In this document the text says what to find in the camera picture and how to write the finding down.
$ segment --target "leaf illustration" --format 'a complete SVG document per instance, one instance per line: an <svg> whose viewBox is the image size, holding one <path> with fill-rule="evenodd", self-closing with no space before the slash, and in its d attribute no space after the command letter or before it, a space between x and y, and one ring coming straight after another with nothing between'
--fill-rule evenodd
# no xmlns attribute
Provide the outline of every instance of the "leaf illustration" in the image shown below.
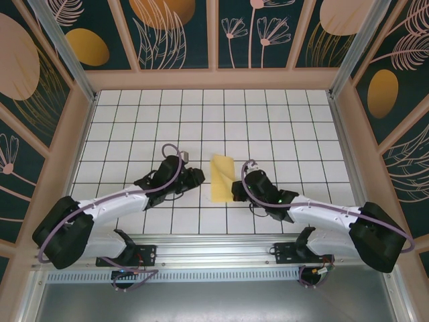
<svg viewBox="0 0 429 322"><path fill-rule="evenodd" d="M154 0L135 0L138 15L133 19L140 35L139 62L144 69L182 68L186 58L186 37L179 16L164 2L164 10Z"/></svg>
<svg viewBox="0 0 429 322"><path fill-rule="evenodd" d="M80 17L84 8L82 0L47 0L47 4L58 25L70 27Z"/></svg>
<svg viewBox="0 0 429 322"><path fill-rule="evenodd" d="M429 57L429 34L408 34L402 37L388 56L391 56L395 69L417 70L416 67Z"/></svg>
<svg viewBox="0 0 429 322"><path fill-rule="evenodd" d="M143 24L142 27L141 24L134 18L133 21L139 30L140 36L140 48L137 59L143 65L144 69L152 69L154 65L154 52L152 44L147 36L147 26Z"/></svg>
<svg viewBox="0 0 429 322"><path fill-rule="evenodd" d="M180 63L179 69L183 67L186 58L186 36L185 31L178 15L170 11L168 6L164 3L166 10L168 27L167 33L167 46L166 46L166 58L164 63L160 65L160 69L171 69Z"/></svg>
<svg viewBox="0 0 429 322"><path fill-rule="evenodd" d="M417 36L429 30L429 0L413 0L408 9L405 27Z"/></svg>
<svg viewBox="0 0 429 322"><path fill-rule="evenodd" d="M429 198L429 125L412 140L392 146L385 163L401 202Z"/></svg>
<svg viewBox="0 0 429 322"><path fill-rule="evenodd" d="M396 146L392 146L387 151L387 157L385 158L386 166L397 166L400 162L404 160L409 160L412 156L415 158L418 155L419 158L424 158L424 156L429 153L427 152L426 146L429 144L429 125L416 136L414 139Z"/></svg>

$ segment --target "line drawing of flower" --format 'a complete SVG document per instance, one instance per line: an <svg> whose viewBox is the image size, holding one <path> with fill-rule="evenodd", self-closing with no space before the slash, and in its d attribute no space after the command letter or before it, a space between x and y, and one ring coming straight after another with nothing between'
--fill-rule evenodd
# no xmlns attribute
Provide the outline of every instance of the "line drawing of flower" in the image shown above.
<svg viewBox="0 0 429 322"><path fill-rule="evenodd" d="M293 5L295 0L250 0L252 6L252 16L250 19L250 36L249 36L249 68L252 68L252 35L253 35L253 22L255 21L255 12L257 9L284 7L286 5Z"/></svg>
<svg viewBox="0 0 429 322"><path fill-rule="evenodd" d="M4 133L0 134L0 174L5 175L14 175L18 179L29 183L33 186L36 186L34 182L31 182L22 176L16 174L13 171L13 164L16 161L16 157L18 154L18 148L19 148L19 140L15 136L11 136L10 140L7 141L7 137ZM13 195L15 197L21 198L25 201L31 201L31 198L28 198L24 195L21 195L20 193L16 193L15 191L9 190L5 188L4 186L0 186L0 190L5 191L6 193L9 193L10 195Z"/></svg>
<svg viewBox="0 0 429 322"><path fill-rule="evenodd" d="M223 31L225 32L226 37L228 38L228 46L229 46L229 57L231 58L231 64L233 68L235 68L234 60L233 60L233 52L231 50L231 39L239 38L248 35L247 29L245 28L245 24L243 22L243 18L237 19L233 18L229 21L228 18L224 18L221 21Z"/></svg>
<svg viewBox="0 0 429 322"><path fill-rule="evenodd" d="M289 30L287 20L288 18L273 18L269 24L267 24L266 17L257 20L257 33L262 45L261 68L263 68L263 53L266 46L284 44L290 41L291 35L286 33Z"/></svg>

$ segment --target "metal frame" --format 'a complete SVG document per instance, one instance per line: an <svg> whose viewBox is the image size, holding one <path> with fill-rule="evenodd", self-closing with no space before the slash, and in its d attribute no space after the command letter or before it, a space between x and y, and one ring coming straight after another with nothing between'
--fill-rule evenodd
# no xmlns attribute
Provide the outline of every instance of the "metal frame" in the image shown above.
<svg viewBox="0 0 429 322"><path fill-rule="evenodd" d="M267 252L273 242L290 242L294 238L285 235L153 235L135 236L135 241L138 244L159 245L155 268L160 270L161 275L152 282L218 282L296 279L297 265L277 265L273 256ZM348 258L339 258L336 262L336 266L362 264L356 259ZM31 272L28 278L16 322L35 321L45 285L53 284L57 279L68 278L65 281L68 284L111 282L108 277L112 268L98 268L84 261L66 271L58 271L51 265L36 265L34 269L38 271ZM391 274L384 274L383 277L397 320L416 322L416 314L399 268L396 266Z"/></svg>
<svg viewBox="0 0 429 322"><path fill-rule="evenodd" d="M84 95L89 101L93 101L95 90L86 77L82 65L74 55L70 44L66 40L64 32L62 32L60 26L56 23L48 4L45 1L40 0L28 0L28 4L33 9L33 12L39 19L49 39L53 44L55 44L55 47L60 53L65 65L81 87Z"/></svg>
<svg viewBox="0 0 429 322"><path fill-rule="evenodd" d="M340 94L354 67L370 43L374 33L377 31L380 21L389 9L390 1L391 0L376 0L373 2L367 17L362 23L361 29L356 34L332 82L330 89L334 98Z"/></svg>

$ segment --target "floral wallpaper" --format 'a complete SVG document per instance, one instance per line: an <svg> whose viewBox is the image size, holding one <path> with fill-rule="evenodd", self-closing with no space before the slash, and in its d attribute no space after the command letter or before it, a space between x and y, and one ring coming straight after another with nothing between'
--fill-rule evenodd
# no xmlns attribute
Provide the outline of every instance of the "floral wallpaper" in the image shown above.
<svg viewBox="0 0 429 322"><path fill-rule="evenodd" d="M356 85L380 144L429 95L429 0L410 0Z"/></svg>
<svg viewBox="0 0 429 322"><path fill-rule="evenodd" d="M46 0L46 4L85 70L131 68L108 1Z"/></svg>
<svg viewBox="0 0 429 322"><path fill-rule="evenodd" d="M297 68L339 67L373 0L316 0Z"/></svg>
<svg viewBox="0 0 429 322"><path fill-rule="evenodd" d="M16 242L44 161L0 120L0 239Z"/></svg>
<svg viewBox="0 0 429 322"><path fill-rule="evenodd" d="M284 68L303 0L219 1L219 68Z"/></svg>
<svg viewBox="0 0 429 322"><path fill-rule="evenodd" d="M121 0L140 69L208 68L206 1Z"/></svg>
<svg viewBox="0 0 429 322"><path fill-rule="evenodd" d="M414 238L429 233L429 113L383 155Z"/></svg>
<svg viewBox="0 0 429 322"><path fill-rule="evenodd" d="M70 88L11 1L0 30L0 104L49 147Z"/></svg>

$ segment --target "white grid mat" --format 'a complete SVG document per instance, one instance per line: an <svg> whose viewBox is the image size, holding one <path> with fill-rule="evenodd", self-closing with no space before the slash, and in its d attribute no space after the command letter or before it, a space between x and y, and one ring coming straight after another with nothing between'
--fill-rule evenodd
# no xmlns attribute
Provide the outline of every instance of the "white grid mat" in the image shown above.
<svg viewBox="0 0 429 322"><path fill-rule="evenodd" d="M252 215L246 203L211 203L213 154L234 158L237 180L243 162L253 158L279 189L355 204L326 93L304 90L102 91L72 197L101 197L157 170L165 143L189 152L187 167L201 168L206 181L110 227L126 233L301 232L302 225Z"/></svg>

